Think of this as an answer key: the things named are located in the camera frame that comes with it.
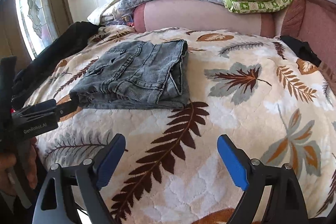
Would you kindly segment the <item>person's left hand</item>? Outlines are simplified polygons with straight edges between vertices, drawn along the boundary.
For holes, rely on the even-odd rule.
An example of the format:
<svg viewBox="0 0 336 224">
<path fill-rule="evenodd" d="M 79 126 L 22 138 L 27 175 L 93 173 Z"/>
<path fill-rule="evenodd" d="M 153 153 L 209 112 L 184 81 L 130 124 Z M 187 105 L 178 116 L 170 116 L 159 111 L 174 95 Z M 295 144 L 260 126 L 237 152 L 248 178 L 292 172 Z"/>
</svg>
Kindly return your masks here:
<svg viewBox="0 0 336 224">
<path fill-rule="evenodd" d="M 25 153 L 25 174 L 29 182 L 30 188 L 35 189 L 38 183 L 37 178 L 37 165 L 36 158 L 37 153 L 35 151 L 35 144 L 37 142 L 36 137 L 30 139 L 29 150 Z M 16 196 L 17 193 L 13 184 L 9 180 L 7 170 L 13 167 L 17 159 L 13 153 L 1 153 L 1 192 L 8 194 L 9 196 Z"/>
</svg>

